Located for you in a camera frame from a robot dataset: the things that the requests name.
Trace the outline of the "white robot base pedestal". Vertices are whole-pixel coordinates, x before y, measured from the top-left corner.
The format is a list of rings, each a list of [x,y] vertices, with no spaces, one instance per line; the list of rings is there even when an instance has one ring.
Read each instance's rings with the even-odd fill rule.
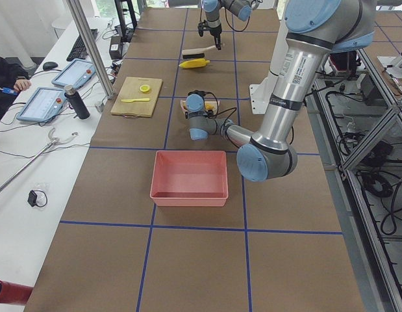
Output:
[[[264,114],[266,112],[270,96],[275,88],[275,83],[277,82],[285,55],[288,51],[288,45],[286,43],[287,33],[288,28],[285,24],[284,18],[282,18],[268,70],[268,75],[260,84],[249,85],[251,110],[253,114]]]

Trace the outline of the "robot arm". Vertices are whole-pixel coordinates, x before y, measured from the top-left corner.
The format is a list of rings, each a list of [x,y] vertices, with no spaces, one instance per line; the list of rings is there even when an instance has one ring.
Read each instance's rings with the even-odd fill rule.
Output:
[[[238,144],[238,169],[250,181],[290,174],[297,153],[287,137],[318,68],[331,53],[372,43],[376,6],[376,1],[288,1],[283,16],[288,49],[260,129],[252,132],[208,117],[204,92],[194,90],[186,98],[191,139],[219,134]]]
[[[202,37],[204,32],[209,32],[214,38],[214,46],[217,50],[221,49],[221,33],[222,26],[220,20],[220,11],[224,9],[226,15],[225,19],[228,22],[227,13],[230,12],[241,21],[246,21],[247,24],[242,30],[236,30],[233,26],[230,28],[236,32],[244,31],[249,23],[249,19],[252,11],[257,9],[262,1],[243,1],[243,0],[231,0],[231,1],[202,1],[201,10],[205,13],[205,19],[202,19],[202,13],[200,13],[199,23],[197,30],[199,36]]]

